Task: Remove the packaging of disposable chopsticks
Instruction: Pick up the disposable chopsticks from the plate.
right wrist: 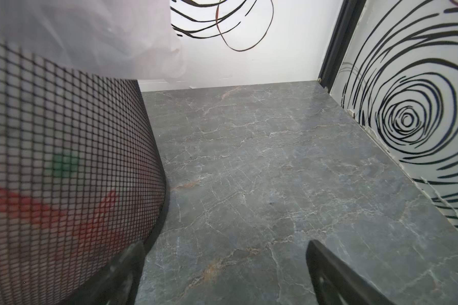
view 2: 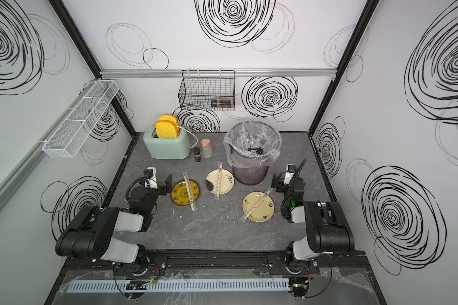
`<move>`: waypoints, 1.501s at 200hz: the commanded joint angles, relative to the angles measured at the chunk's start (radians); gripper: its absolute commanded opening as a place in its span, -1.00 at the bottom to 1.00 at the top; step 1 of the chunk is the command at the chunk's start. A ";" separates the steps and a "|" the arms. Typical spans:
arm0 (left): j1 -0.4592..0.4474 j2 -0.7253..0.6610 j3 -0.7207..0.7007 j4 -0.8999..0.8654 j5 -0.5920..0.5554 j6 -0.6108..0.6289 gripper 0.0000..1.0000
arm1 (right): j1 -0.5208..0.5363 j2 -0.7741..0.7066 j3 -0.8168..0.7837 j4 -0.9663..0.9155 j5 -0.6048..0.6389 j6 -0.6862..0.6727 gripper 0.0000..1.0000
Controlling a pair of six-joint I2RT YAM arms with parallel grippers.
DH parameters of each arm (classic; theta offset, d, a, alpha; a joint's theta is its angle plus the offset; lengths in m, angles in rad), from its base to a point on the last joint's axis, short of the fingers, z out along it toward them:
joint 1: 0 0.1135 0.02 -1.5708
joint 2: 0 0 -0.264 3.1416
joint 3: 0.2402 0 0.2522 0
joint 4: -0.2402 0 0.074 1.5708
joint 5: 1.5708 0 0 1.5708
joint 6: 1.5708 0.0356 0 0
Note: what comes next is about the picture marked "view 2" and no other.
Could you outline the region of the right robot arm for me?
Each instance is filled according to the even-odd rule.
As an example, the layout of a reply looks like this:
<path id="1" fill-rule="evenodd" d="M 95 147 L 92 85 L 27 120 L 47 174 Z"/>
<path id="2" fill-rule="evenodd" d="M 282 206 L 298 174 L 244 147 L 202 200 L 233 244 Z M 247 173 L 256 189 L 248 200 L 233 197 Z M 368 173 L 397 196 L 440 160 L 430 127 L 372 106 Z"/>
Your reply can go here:
<path id="1" fill-rule="evenodd" d="M 305 236 L 286 248 L 284 263 L 290 272 L 299 273 L 322 255 L 355 251 L 354 237 L 340 203 L 305 200 L 305 183 L 297 173 L 274 174 L 271 188 L 284 195 L 282 218 L 305 226 Z"/>

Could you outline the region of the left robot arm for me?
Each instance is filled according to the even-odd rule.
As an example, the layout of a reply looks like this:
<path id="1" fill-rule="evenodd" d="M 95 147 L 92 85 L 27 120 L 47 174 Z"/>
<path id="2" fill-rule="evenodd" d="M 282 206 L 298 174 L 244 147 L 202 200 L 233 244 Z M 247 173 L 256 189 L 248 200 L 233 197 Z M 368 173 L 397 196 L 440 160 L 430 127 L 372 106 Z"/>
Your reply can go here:
<path id="1" fill-rule="evenodd" d="M 159 196 L 172 191 L 169 174 L 163 184 L 155 180 L 155 169 L 148 168 L 143 176 L 127 188 L 127 209 L 120 207 L 85 207 L 75 216 L 58 238 L 55 252 L 61 257 L 109 261 L 132 268 L 136 276 L 153 267 L 142 245 L 113 237 L 115 232 L 145 233 L 153 220 L 153 209 Z"/>

